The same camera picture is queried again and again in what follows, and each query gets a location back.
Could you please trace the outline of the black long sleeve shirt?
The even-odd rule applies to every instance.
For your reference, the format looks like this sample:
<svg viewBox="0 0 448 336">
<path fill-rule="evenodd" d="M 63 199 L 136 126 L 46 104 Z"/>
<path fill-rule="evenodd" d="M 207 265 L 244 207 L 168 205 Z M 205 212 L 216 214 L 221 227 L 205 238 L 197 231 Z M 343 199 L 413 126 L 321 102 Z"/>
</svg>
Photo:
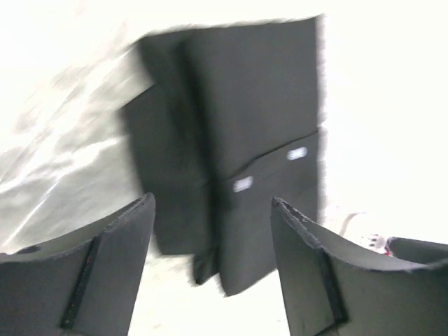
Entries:
<svg viewBox="0 0 448 336">
<path fill-rule="evenodd" d="M 316 17 L 182 29 L 134 43 L 152 85 L 122 119 L 163 255 L 193 257 L 226 295 L 276 267 L 271 198 L 316 219 Z"/>
</svg>

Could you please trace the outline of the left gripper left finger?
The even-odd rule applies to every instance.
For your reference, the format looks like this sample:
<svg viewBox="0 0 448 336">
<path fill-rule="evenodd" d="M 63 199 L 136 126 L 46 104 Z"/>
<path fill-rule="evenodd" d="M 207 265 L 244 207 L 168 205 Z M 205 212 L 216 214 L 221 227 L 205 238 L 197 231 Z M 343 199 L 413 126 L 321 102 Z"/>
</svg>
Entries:
<svg viewBox="0 0 448 336">
<path fill-rule="evenodd" d="M 1 255 L 2 335 L 126 335 L 155 218 L 148 193 L 61 237 Z"/>
</svg>

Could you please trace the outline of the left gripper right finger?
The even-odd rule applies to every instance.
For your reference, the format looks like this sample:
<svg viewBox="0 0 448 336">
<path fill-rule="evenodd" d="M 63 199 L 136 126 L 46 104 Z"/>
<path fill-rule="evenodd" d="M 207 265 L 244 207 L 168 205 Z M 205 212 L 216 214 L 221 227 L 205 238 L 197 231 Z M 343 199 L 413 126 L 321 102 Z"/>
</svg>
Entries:
<svg viewBox="0 0 448 336">
<path fill-rule="evenodd" d="M 279 198 L 271 227 L 292 335 L 446 335 L 447 246 L 390 238 L 363 248 Z"/>
</svg>

